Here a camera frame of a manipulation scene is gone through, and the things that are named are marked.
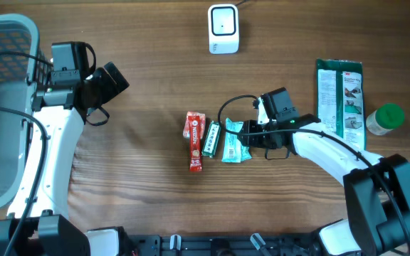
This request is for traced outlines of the teal tissue packet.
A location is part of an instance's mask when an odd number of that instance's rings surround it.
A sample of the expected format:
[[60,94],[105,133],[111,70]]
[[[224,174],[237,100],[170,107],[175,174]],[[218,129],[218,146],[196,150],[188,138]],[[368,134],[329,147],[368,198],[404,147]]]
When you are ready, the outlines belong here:
[[[243,122],[233,122],[226,119],[226,129],[232,132],[240,132],[243,128]],[[242,161],[252,159],[248,146],[243,146],[235,134],[226,133],[224,140],[224,152],[222,162],[241,163]]]

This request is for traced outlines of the orange red snack packet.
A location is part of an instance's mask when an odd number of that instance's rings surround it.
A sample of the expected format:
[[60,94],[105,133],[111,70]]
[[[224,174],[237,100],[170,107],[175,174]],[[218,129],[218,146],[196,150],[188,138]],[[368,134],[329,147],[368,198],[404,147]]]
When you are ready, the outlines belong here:
[[182,131],[182,136],[183,136],[185,139],[188,139],[188,138],[190,137],[190,133],[189,133],[189,120],[188,120],[188,119],[185,120],[184,128],[183,128],[183,131]]

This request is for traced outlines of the green battery pack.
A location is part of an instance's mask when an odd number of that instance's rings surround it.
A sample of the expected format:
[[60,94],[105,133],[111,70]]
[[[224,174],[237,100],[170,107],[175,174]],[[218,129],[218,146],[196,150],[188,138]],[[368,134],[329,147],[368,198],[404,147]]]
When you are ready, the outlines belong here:
[[218,122],[211,122],[202,149],[203,156],[207,156],[210,158],[215,157],[220,133],[220,124]]

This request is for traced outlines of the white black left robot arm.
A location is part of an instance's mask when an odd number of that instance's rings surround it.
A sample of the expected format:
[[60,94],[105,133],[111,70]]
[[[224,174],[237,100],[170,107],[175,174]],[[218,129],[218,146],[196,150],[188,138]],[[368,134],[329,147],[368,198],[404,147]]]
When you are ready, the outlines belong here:
[[88,62],[92,46],[54,43],[47,80],[32,96],[32,114],[15,111],[33,125],[19,189],[0,220],[0,255],[117,254],[118,233],[87,234],[68,219],[68,186],[73,155],[88,116],[129,83],[114,63]]

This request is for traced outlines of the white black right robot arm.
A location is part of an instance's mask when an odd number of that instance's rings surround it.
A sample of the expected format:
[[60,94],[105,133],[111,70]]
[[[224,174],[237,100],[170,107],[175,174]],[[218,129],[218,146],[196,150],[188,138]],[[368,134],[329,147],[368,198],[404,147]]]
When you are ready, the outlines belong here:
[[347,218],[318,232],[324,254],[381,255],[406,245],[406,254],[410,255],[407,159],[358,149],[327,131],[315,115],[299,115],[284,87],[262,94],[253,105],[268,121],[245,121],[238,134],[242,145],[286,148],[316,163],[345,190]]

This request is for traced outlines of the green sponge package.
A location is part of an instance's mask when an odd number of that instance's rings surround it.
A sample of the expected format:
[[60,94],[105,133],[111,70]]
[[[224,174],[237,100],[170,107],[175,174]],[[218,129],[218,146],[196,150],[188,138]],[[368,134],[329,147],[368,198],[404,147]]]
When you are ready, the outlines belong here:
[[365,149],[362,64],[317,59],[315,67],[317,116],[329,131],[358,149]]

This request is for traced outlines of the green lid jar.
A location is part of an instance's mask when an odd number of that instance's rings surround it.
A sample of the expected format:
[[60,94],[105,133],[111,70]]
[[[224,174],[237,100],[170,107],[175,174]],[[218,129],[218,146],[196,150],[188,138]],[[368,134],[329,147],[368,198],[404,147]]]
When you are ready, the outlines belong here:
[[386,103],[367,117],[366,126],[372,134],[381,136],[400,127],[404,120],[405,114],[399,105]]

